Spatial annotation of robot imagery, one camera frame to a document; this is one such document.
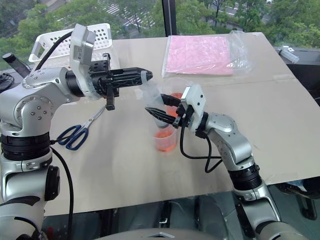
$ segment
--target white basket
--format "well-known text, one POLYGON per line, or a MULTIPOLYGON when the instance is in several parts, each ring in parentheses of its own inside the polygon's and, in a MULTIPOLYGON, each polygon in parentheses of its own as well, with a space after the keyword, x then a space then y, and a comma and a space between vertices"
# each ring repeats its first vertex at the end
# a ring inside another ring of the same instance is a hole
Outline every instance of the white basket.
MULTIPOLYGON (((120 66, 118 56, 115 49, 112 47, 110 25, 108 23, 101 23, 87 26, 87 28, 89 31, 92 31, 96 34, 91 61, 102 60, 103 54, 109 53, 111 58, 110 67, 112 69, 119 69, 120 66)), ((73 28, 39 35, 35 40, 32 52, 29 56, 29 62, 37 65, 37 63, 41 61, 48 50, 53 46, 53 44, 63 35, 71 32, 72 30, 73 28), (43 50, 43 53, 40 57, 38 57, 41 49, 43 50)), ((44 63, 44 68, 66 67, 70 69, 70 39, 71 38, 68 37, 57 46, 48 60, 44 63)))

